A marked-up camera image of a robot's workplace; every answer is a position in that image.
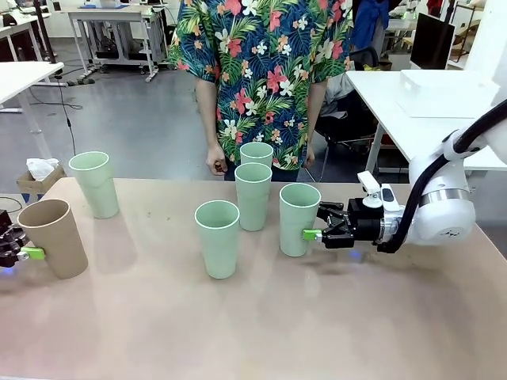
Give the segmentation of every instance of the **hawaiian shirt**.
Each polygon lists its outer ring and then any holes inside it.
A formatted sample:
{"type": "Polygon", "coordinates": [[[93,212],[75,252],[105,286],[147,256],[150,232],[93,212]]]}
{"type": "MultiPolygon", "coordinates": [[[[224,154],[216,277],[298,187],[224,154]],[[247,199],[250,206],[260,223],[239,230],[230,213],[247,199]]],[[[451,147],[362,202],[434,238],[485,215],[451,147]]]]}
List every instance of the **hawaiian shirt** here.
{"type": "Polygon", "coordinates": [[[345,0],[182,0],[170,61],[218,85],[216,129],[227,158],[243,143],[298,169],[307,154],[311,83],[345,71],[345,0]]]}

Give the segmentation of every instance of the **person's hand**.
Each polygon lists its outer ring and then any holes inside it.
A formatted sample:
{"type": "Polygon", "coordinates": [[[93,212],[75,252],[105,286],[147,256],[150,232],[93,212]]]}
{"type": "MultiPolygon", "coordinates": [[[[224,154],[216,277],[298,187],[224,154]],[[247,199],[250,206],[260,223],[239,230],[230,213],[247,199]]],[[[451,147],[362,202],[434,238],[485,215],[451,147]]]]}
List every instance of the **person's hand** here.
{"type": "Polygon", "coordinates": [[[352,62],[350,62],[350,57],[345,58],[345,71],[350,71],[352,69],[352,62]]]}
{"type": "Polygon", "coordinates": [[[307,160],[304,163],[304,167],[309,169],[315,162],[315,154],[314,148],[311,147],[311,144],[308,144],[307,147],[307,160]]]}
{"type": "Polygon", "coordinates": [[[225,154],[223,154],[223,149],[218,143],[208,148],[208,158],[206,158],[206,165],[208,165],[210,171],[214,176],[225,175],[225,172],[227,171],[225,154]]]}

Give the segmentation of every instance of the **mint green cup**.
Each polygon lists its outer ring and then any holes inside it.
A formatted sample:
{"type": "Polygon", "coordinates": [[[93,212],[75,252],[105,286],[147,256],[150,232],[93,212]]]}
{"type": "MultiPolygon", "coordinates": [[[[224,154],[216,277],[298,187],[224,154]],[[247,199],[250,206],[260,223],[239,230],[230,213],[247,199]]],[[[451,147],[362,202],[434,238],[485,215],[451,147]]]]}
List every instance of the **mint green cup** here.
{"type": "Polygon", "coordinates": [[[259,231],[268,213],[271,169],[257,162],[241,164],[234,171],[238,193],[239,224],[244,230],[259,231]]]}
{"type": "Polygon", "coordinates": [[[231,277],[238,256],[239,209],[226,200],[201,204],[194,215],[206,272],[214,279],[231,277]]]}
{"type": "Polygon", "coordinates": [[[265,142],[248,142],[239,148],[241,163],[258,162],[271,167],[273,163],[273,148],[265,142]]]}
{"type": "Polygon", "coordinates": [[[85,152],[69,161],[82,193],[97,219],[111,218],[118,213],[118,199],[112,180],[109,156],[103,152],[85,152]]]}
{"type": "Polygon", "coordinates": [[[287,256],[307,252],[303,230],[313,228],[320,199],[320,192],[309,184],[288,184],[280,190],[280,249],[287,256]]]}

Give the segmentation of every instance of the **computer monitor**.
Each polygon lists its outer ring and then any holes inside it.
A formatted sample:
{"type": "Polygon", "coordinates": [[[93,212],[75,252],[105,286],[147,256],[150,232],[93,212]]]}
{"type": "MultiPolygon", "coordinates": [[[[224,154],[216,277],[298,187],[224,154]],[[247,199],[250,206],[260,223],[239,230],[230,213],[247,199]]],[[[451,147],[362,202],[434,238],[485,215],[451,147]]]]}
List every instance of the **computer monitor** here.
{"type": "Polygon", "coordinates": [[[443,70],[451,54],[454,41],[454,25],[445,24],[433,16],[420,13],[415,29],[414,46],[410,61],[421,69],[443,70]],[[440,51],[434,61],[440,38],[444,36],[440,51]]]}

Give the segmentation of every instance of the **black cable on floor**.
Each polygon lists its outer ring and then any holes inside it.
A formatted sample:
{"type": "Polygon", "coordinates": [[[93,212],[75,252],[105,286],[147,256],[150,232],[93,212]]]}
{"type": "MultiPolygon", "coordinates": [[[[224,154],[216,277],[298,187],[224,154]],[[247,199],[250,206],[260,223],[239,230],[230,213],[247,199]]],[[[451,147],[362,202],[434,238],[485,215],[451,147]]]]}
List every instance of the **black cable on floor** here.
{"type": "Polygon", "coordinates": [[[0,200],[13,200],[19,206],[19,208],[17,208],[16,210],[7,211],[8,214],[12,214],[13,212],[18,212],[23,209],[23,205],[21,204],[21,202],[17,199],[11,198],[10,196],[0,196],[0,200]]]}
{"type": "MultiPolygon", "coordinates": [[[[41,99],[39,99],[38,97],[36,97],[34,95],[31,87],[29,87],[29,91],[30,91],[30,94],[32,95],[32,97],[38,102],[38,103],[30,103],[30,105],[62,105],[62,103],[42,101],[41,99]]],[[[64,103],[64,104],[65,104],[65,106],[75,109],[75,110],[83,109],[83,106],[80,104],[69,104],[69,103],[64,103]]]]}
{"type": "Polygon", "coordinates": [[[77,67],[77,69],[73,69],[73,70],[68,71],[68,72],[66,72],[66,73],[61,73],[61,74],[60,74],[60,77],[64,77],[65,75],[72,74],[72,73],[75,73],[76,71],[80,71],[80,70],[82,70],[82,65],[79,65],[79,66],[72,66],[72,65],[68,65],[68,66],[70,66],[70,67],[77,67]]]}
{"type": "Polygon", "coordinates": [[[65,101],[63,100],[63,91],[62,91],[62,87],[60,86],[60,80],[58,79],[58,77],[56,77],[56,81],[58,83],[58,88],[60,89],[60,98],[62,99],[63,112],[65,112],[65,117],[67,118],[67,126],[69,127],[69,131],[71,132],[72,150],[74,151],[74,156],[75,156],[76,155],[76,143],[74,140],[74,132],[72,131],[71,120],[69,119],[69,116],[67,115],[67,109],[65,108],[65,101]]]}

